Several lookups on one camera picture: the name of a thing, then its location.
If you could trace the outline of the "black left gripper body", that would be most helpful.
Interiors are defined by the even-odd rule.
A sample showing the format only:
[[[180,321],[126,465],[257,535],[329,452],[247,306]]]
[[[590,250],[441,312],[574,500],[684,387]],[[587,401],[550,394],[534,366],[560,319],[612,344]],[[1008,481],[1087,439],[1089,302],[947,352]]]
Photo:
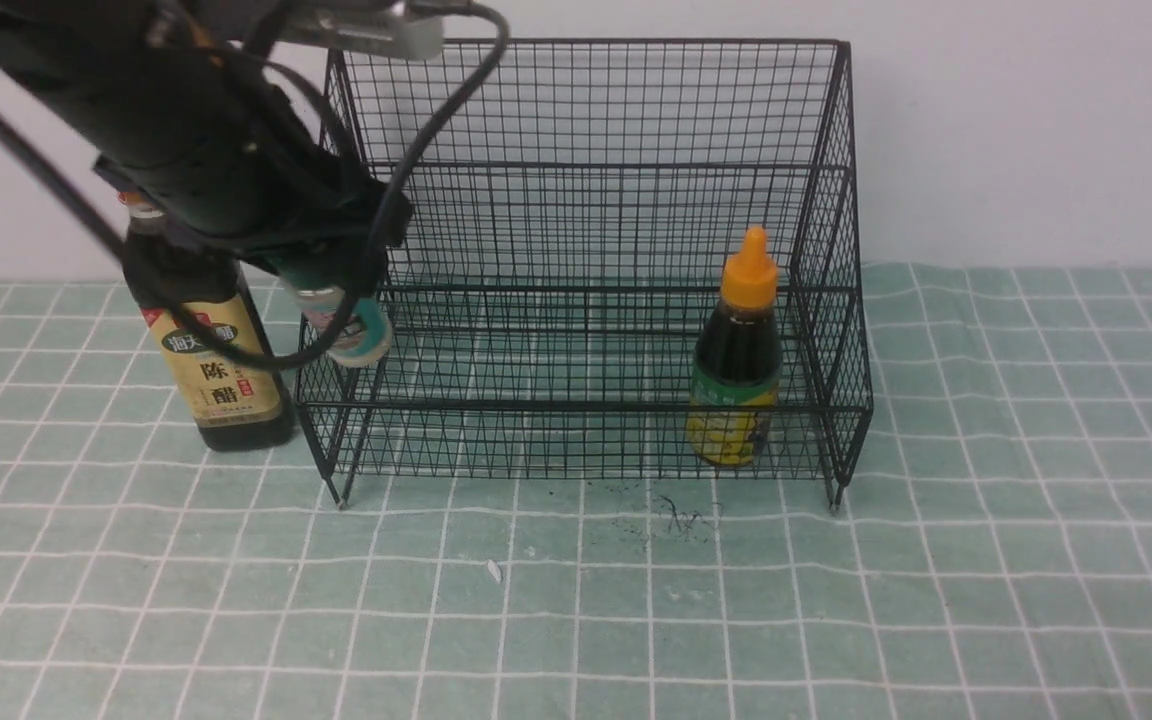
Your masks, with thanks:
[[[388,190],[387,182],[364,168],[361,192],[339,209],[300,206],[247,236],[232,238],[207,237],[169,217],[166,238],[180,249],[217,253],[270,275],[291,270],[306,290],[335,286],[376,291],[388,281],[391,251],[404,245],[414,220],[414,202],[399,191],[391,214],[379,223],[378,237],[371,237]]]

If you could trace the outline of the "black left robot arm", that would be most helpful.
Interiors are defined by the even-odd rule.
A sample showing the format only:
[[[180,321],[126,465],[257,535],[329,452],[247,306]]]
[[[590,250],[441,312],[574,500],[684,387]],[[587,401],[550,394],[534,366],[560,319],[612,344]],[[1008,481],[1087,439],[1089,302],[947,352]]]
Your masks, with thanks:
[[[237,263],[371,295],[414,214],[306,88],[325,149],[268,78],[278,41],[429,55],[442,28],[401,1],[0,1],[0,70],[97,150],[94,169],[166,217],[134,260]]]

